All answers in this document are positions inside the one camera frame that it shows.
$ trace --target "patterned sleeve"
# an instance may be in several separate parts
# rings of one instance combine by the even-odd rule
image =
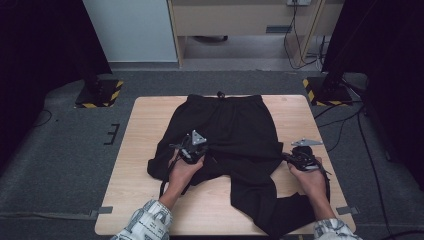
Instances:
[[[111,240],[168,240],[172,214],[157,200],[150,200],[133,216],[120,233]]]
[[[318,240],[330,239],[362,239],[352,233],[350,228],[340,219],[325,219],[315,223],[314,238]]]

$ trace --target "gray floor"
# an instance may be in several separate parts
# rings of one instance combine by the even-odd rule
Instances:
[[[282,41],[281,36],[230,37],[223,43],[189,39],[181,68],[141,64],[114,69],[124,86],[112,108],[74,109],[82,81],[52,91],[45,101],[51,115],[46,111],[40,114],[36,124],[45,124],[29,132],[0,179],[0,212],[88,214],[98,209],[138,96],[214,94],[217,90],[227,94],[306,95],[301,80],[321,75],[320,65],[292,69]],[[317,46],[312,44],[311,53],[317,52]],[[346,78],[359,82],[364,79],[360,74],[348,74]],[[360,106],[336,107],[319,117],[317,125],[351,116]],[[325,109],[311,106],[315,116]],[[402,164],[385,159],[370,120],[360,116],[391,231],[424,230],[423,192]],[[120,124],[120,130],[113,145],[104,145],[110,141],[112,124]],[[340,133],[341,126],[339,122],[319,129],[327,149],[340,135],[340,143],[329,156],[348,204],[360,211],[354,215],[356,233],[364,239],[382,239],[389,233],[356,117],[347,120]],[[0,239],[107,239],[95,234],[94,225],[93,220],[0,219]],[[410,235],[398,239],[424,238]]]

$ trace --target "person's left hand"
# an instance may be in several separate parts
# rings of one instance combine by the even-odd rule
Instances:
[[[175,159],[178,154],[178,150],[175,150],[174,156],[169,160],[169,165]],[[174,168],[169,174],[169,187],[168,188],[177,188],[179,190],[184,190],[188,185],[193,175],[203,167],[203,161],[205,156],[201,157],[196,164],[188,164],[183,159],[178,160],[175,163]]]

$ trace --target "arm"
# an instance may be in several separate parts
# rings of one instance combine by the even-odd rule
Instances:
[[[325,195],[325,179],[319,170],[302,172],[288,164],[290,172],[297,178],[303,191],[309,198],[314,210],[315,239],[361,239],[354,235],[349,227],[336,215]]]
[[[175,151],[174,156],[169,160],[170,164],[177,153]],[[150,200],[135,211],[127,227],[111,240],[124,238],[127,240],[169,239],[168,229],[172,223],[171,209],[193,175],[203,167],[203,161],[204,157],[200,158],[196,164],[189,165],[183,160],[178,160],[169,175],[168,188],[162,197],[159,200]]]

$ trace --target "black pants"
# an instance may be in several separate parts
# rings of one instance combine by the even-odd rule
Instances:
[[[155,158],[149,161],[147,171],[152,177],[166,179],[174,152],[169,144],[180,143],[192,130],[205,137],[209,146],[192,185],[230,175],[231,205],[249,215],[271,237],[314,221],[306,196],[277,198],[270,175],[281,164],[283,144],[278,142],[274,121],[261,96],[189,95],[174,112]]]

